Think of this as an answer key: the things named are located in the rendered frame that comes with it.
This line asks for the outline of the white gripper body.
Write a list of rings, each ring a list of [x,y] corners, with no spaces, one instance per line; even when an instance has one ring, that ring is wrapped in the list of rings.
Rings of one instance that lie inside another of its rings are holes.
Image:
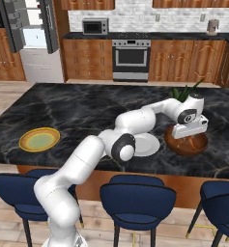
[[[196,126],[187,126],[186,124],[177,123],[172,130],[174,139],[185,138],[187,136],[203,133],[207,130],[207,124],[197,124]]]

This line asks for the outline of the orange chicken drumstick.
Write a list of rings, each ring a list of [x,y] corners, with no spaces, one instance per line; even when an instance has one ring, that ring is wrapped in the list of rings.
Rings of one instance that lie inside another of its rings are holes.
[[[194,150],[196,150],[196,147],[195,147],[195,145],[194,145],[194,143],[193,143],[192,137],[191,137],[191,136],[187,136],[187,137],[186,137],[186,140],[189,142],[189,144],[192,146],[192,148],[193,148]]]

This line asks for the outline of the brown wooden bowl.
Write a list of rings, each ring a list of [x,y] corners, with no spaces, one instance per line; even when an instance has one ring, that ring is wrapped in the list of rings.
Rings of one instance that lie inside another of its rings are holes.
[[[172,137],[173,125],[169,126],[164,133],[164,141],[167,147],[174,153],[182,156],[194,156],[200,154],[208,145],[208,138],[204,133],[191,136],[196,150],[192,148],[185,138],[174,139]]]

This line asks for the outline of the green potted plant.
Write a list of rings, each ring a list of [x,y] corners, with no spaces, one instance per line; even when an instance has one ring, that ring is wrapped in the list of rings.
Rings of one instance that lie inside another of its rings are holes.
[[[201,84],[203,80],[198,81],[193,87],[189,88],[188,86],[185,86],[184,89],[179,92],[176,88],[174,88],[172,91],[170,91],[168,94],[170,97],[176,98],[179,102],[185,102],[188,95],[192,93],[199,84]]]

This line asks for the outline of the white plate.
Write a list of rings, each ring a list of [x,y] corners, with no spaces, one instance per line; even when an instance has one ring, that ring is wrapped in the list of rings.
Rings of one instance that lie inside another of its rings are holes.
[[[134,136],[135,156],[150,156],[155,154],[160,147],[157,137],[150,133],[142,133]]]

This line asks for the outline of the wooden kitchen island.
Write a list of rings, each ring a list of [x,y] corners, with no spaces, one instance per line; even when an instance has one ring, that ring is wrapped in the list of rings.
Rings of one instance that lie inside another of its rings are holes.
[[[95,170],[82,184],[76,186],[76,196],[79,200],[99,201],[100,187],[108,183],[115,175],[128,175],[129,172],[113,172]],[[167,187],[177,193],[175,207],[197,208],[200,201],[200,187],[203,182],[213,178],[198,178],[185,176],[157,175]]]

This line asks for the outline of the wooden base cupboard run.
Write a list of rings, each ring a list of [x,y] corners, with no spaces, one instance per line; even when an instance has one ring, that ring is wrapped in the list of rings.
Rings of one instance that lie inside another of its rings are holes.
[[[149,80],[215,83],[226,41],[152,40]]]

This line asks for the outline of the blue bar stool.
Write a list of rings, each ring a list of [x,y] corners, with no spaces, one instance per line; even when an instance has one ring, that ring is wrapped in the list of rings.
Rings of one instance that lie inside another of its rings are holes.
[[[35,169],[26,174],[0,174],[0,198],[22,219],[28,247],[33,247],[28,221],[49,220],[35,195],[34,185],[39,178],[54,173],[55,169]]]
[[[229,181],[209,180],[201,185],[200,202],[186,232],[186,236],[189,236],[191,233],[201,210],[204,210],[209,221],[217,229],[211,246],[217,247],[224,234],[229,237]]]
[[[156,247],[158,224],[172,211],[176,192],[160,178],[116,175],[100,187],[102,207],[114,221],[114,244],[120,229],[150,231],[151,247]]]

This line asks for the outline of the silver oven with hob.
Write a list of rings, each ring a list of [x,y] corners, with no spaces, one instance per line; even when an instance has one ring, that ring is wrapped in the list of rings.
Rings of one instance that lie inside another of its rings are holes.
[[[147,82],[151,52],[149,33],[117,33],[112,38],[113,80]]]

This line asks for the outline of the beige countertop appliance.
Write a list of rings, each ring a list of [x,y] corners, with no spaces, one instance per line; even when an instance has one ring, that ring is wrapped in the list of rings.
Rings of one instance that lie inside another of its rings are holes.
[[[218,26],[219,26],[218,19],[210,19],[208,22],[206,34],[209,36],[216,36],[217,35],[216,30],[218,29]]]

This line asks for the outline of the wooden drawer run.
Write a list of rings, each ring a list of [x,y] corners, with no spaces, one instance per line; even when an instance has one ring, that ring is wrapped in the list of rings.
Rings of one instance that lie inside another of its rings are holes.
[[[111,80],[112,40],[64,39],[69,79]]]

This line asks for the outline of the silver microwave oven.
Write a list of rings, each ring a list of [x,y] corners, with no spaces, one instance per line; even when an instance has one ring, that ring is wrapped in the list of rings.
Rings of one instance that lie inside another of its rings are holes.
[[[109,19],[84,18],[82,28],[84,35],[107,35],[109,33]]]

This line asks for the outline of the yellow plate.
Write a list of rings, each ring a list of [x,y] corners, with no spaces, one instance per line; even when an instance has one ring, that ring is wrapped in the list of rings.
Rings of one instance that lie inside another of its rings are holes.
[[[24,133],[19,139],[19,146],[28,152],[46,151],[60,140],[60,132],[51,127],[35,128]]]

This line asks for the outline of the wooden tall cupboard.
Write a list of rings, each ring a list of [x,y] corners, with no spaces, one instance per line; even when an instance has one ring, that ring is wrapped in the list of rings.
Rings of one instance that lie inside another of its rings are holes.
[[[20,55],[11,51],[6,31],[0,28],[0,81],[25,80]]]

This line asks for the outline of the wooden wall cupboard run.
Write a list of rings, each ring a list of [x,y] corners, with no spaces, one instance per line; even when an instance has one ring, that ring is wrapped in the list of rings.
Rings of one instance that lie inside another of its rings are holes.
[[[229,0],[153,0],[153,8],[229,8]]]
[[[113,11],[115,0],[61,0],[63,10]]]

